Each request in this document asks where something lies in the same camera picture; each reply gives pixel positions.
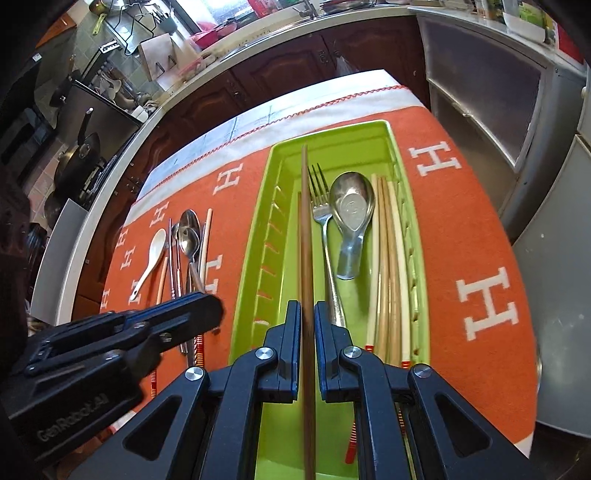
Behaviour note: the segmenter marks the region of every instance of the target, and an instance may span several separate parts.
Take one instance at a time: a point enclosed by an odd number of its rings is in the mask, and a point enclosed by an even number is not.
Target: red stitching
[[[314,110],[318,110],[319,108],[324,107],[324,106],[335,105],[337,103],[344,102],[345,100],[351,100],[352,98],[356,98],[356,97],[359,97],[359,96],[362,96],[362,95],[367,95],[369,93],[377,93],[377,92],[385,92],[386,90],[401,90],[401,89],[407,89],[407,90],[409,90],[409,88],[408,87],[405,87],[404,85],[395,85],[395,86],[390,86],[390,87],[376,88],[374,90],[367,90],[366,92],[352,93],[351,95],[346,95],[344,97],[337,98],[335,100],[331,100],[330,102],[321,103],[320,105],[316,105],[316,106],[313,106],[311,108],[307,108],[306,110],[302,110],[301,112],[292,113],[291,115],[287,115],[287,116],[284,116],[282,118],[278,118],[277,120],[273,120],[272,122],[269,122],[269,123],[267,123],[265,125],[260,125],[260,126],[258,126],[256,128],[253,128],[252,130],[250,130],[250,131],[248,131],[246,133],[243,133],[242,135],[238,135],[236,138],[232,138],[231,140],[223,143],[222,145],[219,145],[218,147],[214,148],[213,150],[210,150],[209,152],[204,153],[199,158],[196,158],[195,160],[192,160],[191,162],[187,163],[184,167],[181,167],[180,169],[178,169],[174,173],[171,173],[168,177],[164,178],[163,180],[161,180],[160,182],[158,182],[156,185],[154,185],[154,187],[152,187],[151,189],[149,189],[142,197],[138,198],[132,204],[132,206],[135,205],[136,203],[138,203],[144,197],[146,197],[149,193],[152,193],[154,190],[156,190],[157,188],[159,188],[160,186],[162,186],[164,183],[168,182],[173,177],[175,177],[176,175],[180,174],[186,168],[189,168],[190,166],[192,166],[193,164],[197,163],[198,161],[203,160],[204,158],[208,157],[212,153],[217,152],[221,148],[223,148],[223,147],[225,147],[225,146],[227,146],[227,145],[235,142],[236,140],[240,140],[240,139],[244,138],[247,135],[251,135],[254,132],[259,131],[260,129],[263,129],[265,127],[268,127],[269,125],[273,125],[273,124],[279,123],[279,122],[281,122],[283,120],[294,118],[294,117],[299,116],[299,115],[304,115],[305,113],[309,113],[309,112],[312,112]]]

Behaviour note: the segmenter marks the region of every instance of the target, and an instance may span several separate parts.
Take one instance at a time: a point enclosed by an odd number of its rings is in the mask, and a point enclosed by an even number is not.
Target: dark wooden cabinet
[[[83,318],[96,315],[100,311],[100,303],[89,300],[82,295],[76,295],[74,306],[72,308],[72,321],[82,320]]]
[[[250,107],[242,85],[230,71],[216,76],[166,114],[177,127],[176,150]]]
[[[384,69],[430,107],[423,41],[416,17],[347,23],[322,30],[322,37],[334,59],[342,55],[360,72]]]
[[[138,193],[133,182],[126,177],[120,179],[90,242],[78,281],[77,295],[100,303],[121,227]]]
[[[178,122],[168,113],[136,152],[125,170],[125,177],[142,185],[153,169],[184,145]]]
[[[265,50],[232,67],[252,106],[334,78],[336,66],[318,34]]]

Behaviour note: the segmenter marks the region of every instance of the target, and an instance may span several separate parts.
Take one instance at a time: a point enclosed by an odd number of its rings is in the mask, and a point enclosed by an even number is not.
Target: window
[[[247,0],[171,0],[171,5],[191,33],[208,30],[229,17],[252,12]]]

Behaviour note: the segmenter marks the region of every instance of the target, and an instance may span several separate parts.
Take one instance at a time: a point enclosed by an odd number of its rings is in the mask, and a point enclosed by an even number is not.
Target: metal screw
[[[185,370],[185,378],[194,382],[199,380],[203,376],[203,368],[201,367],[190,367]]]
[[[343,348],[343,353],[347,358],[357,358],[361,356],[361,348],[355,345],[346,346]]]
[[[117,358],[118,356],[119,356],[119,354],[117,353],[116,350],[111,350],[110,352],[105,353],[103,358],[105,360],[113,360],[114,358]]]
[[[271,358],[273,355],[275,355],[275,352],[272,348],[262,346],[255,352],[255,355],[259,360],[267,360],[268,358]]]
[[[427,378],[430,377],[433,373],[433,370],[430,366],[425,364],[418,364],[415,365],[413,368],[414,374],[419,378]]]

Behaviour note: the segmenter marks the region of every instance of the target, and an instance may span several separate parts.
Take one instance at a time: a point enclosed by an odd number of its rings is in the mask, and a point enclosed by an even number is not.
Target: table
[[[221,332],[205,336],[206,368],[227,365],[246,242],[271,146],[375,119],[389,122],[414,197],[427,276],[431,364],[527,455],[535,425],[535,342],[511,246],[451,138],[384,71],[333,79],[260,105],[154,169],[121,230],[101,311],[154,304],[159,275],[128,301],[154,233],[188,207],[199,218],[211,207],[206,290],[223,300],[226,315]],[[163,300],[170,298],[168,289],[164,295]],[[177,349],[166,352],[158,367],[158,390],[185,367]],[[143,387],[149,392],[148,379]]]

